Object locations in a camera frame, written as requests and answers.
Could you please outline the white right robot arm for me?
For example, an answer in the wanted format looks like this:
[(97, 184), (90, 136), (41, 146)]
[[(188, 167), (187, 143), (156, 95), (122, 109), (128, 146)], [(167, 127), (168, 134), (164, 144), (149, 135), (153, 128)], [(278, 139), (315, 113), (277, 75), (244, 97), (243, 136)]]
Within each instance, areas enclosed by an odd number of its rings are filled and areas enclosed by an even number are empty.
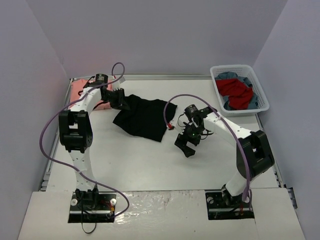
[(197, 146), (210, 135), (217, 135), (234, 146), (236, 172), (221, 188), (221, 199), (229, 207), (245, 201), (250, 194), (251, 182), (275, 164), (266, 133), (243, 128), (212, 107), (198, 109), (192, 104), (184, 110), (183, 116), (186, 121), (178, 118), (175, 122), (174, 129), (178, 132), (175, 146), (187, 158), (196, 153), (188, 144)]

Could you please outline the black t-shirt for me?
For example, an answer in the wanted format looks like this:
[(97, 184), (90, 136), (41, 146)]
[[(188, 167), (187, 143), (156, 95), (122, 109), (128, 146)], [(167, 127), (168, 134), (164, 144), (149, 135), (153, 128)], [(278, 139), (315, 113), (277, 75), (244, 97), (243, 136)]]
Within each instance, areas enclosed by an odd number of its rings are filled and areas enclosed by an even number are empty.
[(121, 110), (113, 120), (129, 135), (161, 142), (167, 130), (165, 120), (173, 120), (177, 105), (161, 99), (147, 100), (131, 94), (125, 98), (129, 110)]

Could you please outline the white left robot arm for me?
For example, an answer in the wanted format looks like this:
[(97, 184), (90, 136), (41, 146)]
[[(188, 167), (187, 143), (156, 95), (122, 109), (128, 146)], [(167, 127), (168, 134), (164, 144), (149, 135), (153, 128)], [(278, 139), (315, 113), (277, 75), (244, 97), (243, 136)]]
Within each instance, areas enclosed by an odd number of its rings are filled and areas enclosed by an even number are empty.
[(75, 196), (89, 209), (95, 209), (101, 203), (90, 160), (93, 143), (90, 114), (99, 103), (107, 103), (116, 110), (128, 110), (125, 91), (121, 88), (124, 81), (122, 76), (112, 76), (111, 82), (108, 82), (107, 75), (97, 74), (94, 81), (85, 83), (71, 108), (58, 115), (60, 143), (69, 153), (75, 171)]

